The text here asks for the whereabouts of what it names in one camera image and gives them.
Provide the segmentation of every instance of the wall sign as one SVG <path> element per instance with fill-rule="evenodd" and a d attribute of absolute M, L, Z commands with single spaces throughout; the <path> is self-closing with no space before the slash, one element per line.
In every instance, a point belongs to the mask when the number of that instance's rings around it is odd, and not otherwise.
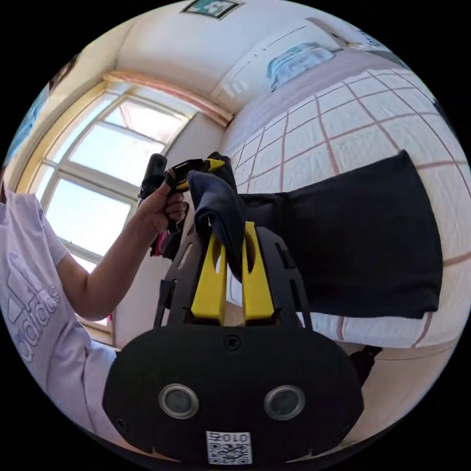
<path fill-rule="evenodd" d="M 229 0 L 194 0 L 180 13 L 193 13 L 222 20 L 229 13 L 244 5 L 239 1 Z"/>

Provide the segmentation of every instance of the hand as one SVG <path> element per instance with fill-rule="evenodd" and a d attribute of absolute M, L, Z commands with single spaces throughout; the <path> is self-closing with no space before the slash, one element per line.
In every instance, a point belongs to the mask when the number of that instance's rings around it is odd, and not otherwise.
<path fill-rule="evenodd" d="M 169 174 L 175 177 L 170 169 Z M 139 206 L 136 215 L 139 215 L 144 224 L 149 224 L 156 235 L 168 229 L 168 218 L 180 222 L 185 217 L 186 203 L 181 193 L 175 193 L 170 198 L 171 188 L 166 182 L 149 195 Z"/>

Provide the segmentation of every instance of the person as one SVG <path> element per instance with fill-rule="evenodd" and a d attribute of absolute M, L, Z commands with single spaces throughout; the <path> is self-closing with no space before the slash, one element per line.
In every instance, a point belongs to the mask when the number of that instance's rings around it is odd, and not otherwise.
<path fill-rule="evenodd" d="M 32 129 L 35 116 L 30 113 L 23 125 Z M 170 187 L 163 183 L 88 273 L 54 233 L 35 195 L 5 187 L 4 173 L 13 156 L 8 153 L 0 172 L 3 320 L 25 365 L 58 409 L 83 429 L 126 446 L 102 408 L 116 352 L 92 341 L 76 314 L 89 321 L 108 317 L 129 290 L 156 236 L 167 230 L 169 219 L 183 219 L 183 196 L 169 197 Z"/>

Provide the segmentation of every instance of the window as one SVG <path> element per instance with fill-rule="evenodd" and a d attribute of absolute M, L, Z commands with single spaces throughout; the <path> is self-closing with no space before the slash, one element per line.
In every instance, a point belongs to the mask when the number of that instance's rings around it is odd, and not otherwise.
<path fill-rule="evenodd" d="M 51 145 L 29 191 L 89 273 L 135 211 L 151 154 L 165 154 L 187 122 L 156 103 L 105 92 Z M 110 319 L 79 320 L 112 332 Z"/>

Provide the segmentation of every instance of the pillow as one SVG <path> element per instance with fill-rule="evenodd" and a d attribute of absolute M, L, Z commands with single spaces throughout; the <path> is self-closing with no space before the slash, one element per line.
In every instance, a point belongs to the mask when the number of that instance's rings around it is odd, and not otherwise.
<path fill-rule="evenodd" d="M 270 90 L 275 91 L 300 73 L 333 57 L 332 52 L 318 43 L 303 43 L 288 49 L 268 64 L 266 77 L 271 80 Z"/>

